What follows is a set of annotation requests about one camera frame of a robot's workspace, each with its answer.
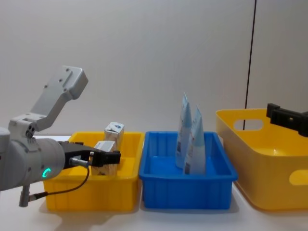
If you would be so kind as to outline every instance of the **black bracket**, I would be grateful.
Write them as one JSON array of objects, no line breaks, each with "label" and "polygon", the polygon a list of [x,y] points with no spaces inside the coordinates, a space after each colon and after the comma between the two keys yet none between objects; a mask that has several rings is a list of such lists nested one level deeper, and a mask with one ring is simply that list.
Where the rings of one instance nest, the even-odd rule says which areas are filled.
[{"label": "black bracket", "polygon": [[74,157],[80,160],[89,161],[92,153],[91,166],[102,167],[104,165],[119,164],[121,153],[120,151],[105,152],[96,148],[83,145],[82,142],[67,142],[59,141],[65,154],[65,164],[63,169],[75,167],[71,165],[69,159]]},{"label": "black bracket", "polygon": [[268,103],[266,116],[270,118],[271,124],[298,131],[301,136],[308,137],[308,112],[294,112]]}]

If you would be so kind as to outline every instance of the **small box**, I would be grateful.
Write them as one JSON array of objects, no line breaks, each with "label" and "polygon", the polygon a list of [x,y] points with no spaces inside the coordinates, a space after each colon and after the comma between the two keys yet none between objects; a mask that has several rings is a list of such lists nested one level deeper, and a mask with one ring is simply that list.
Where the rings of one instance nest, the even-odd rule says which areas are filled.
[{"label": "small box", "polygon": [[123,140],[124,124],[111,122],[105,128],[105,141],[114,141],[116,150],[120,150]]},{"label": "small box", "polygon": [[[116,149],[116,142],[114,141],[98,141],[94,148],[105,151],[113,152]],[[92,175],[96,176],[116,176],[117,164],[104,165],[102,167],[92,167]]]}]

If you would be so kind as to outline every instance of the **toothpaste tube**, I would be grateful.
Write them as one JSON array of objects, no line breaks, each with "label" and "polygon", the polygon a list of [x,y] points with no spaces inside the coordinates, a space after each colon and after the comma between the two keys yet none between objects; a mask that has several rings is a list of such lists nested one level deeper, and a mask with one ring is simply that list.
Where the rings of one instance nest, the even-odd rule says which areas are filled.
[{"label": "toothpaste tube", "polygon": [[[114,141],[98,141],[94,148],[105,151],[113,152],[116,149],[116,142]],[[116,176],[117,164],[104,165],[102,167],[91,167],[91,173],[93,176]]]},{"label": "toothpaste tube", "polygon": [[106,128],[105,128],[105,137],[104,141],[114,141],[116,150],[120,150],[121,143],[123,140],[123,133],[124,133],[124,125],[117,123],[117,122],[111,122]]},{"label": "toothpaste tube", "polygon": [[192,130],[189,135],[188,149],[184,162],[184,174],[205,175],[205,140],[202,115],[197,107]]},{"label": "toothpaste tube", "polygon": [[189,133],[192,126],[191,107],[184,93],[182,99],[182,110],[180,115],[180,126],[177,140],[176,166],[183,168],[184,159],[187,151]]}]

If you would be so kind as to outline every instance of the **basket handle hole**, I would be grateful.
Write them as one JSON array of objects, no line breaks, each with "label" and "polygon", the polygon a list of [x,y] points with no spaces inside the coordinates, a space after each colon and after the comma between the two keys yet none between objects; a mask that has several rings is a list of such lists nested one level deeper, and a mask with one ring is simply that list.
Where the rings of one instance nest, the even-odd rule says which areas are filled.
[{"label": "basket handle hole", "polygon": [[245,121],[245,130],[261,130],[263,127],[263,122],[260,119],[239,119],[234,123],[235,130],[243,130],[243,125]]},{"label": "basket handle hole", "polygon": [[292,185],[308,185],[308,169],[294,171],[289,181]]}]

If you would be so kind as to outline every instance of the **yellow bin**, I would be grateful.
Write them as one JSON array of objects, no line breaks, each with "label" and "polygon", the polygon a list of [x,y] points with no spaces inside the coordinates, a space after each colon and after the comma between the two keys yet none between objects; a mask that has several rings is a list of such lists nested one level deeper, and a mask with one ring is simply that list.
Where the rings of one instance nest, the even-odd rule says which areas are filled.
[{"label": "yellow bin", "polygon": [[[69,141],[84,142],[84,145],[94,147],[103,137],[103,132],[76,132]],[[132,210],[139,191],[138,170],[143,140],[144,134],[141,132],[124,132],[117,176],[90,175],[85,185],[75,191],[47,196],[47,208],[57,211]],[[59,176],[44,181],[45,191],[74,188],[84,180],[86,174],[87,170],[83,167],[65,169]]]},{"label": "yellow bin", "polygon": [[[237,187],[264,210],[308,208],[308,138],[270,123],[266,109],[220,110],[216,130],[239,177]],[[237,121],[260,120],[258,130],[237,130]]]}]

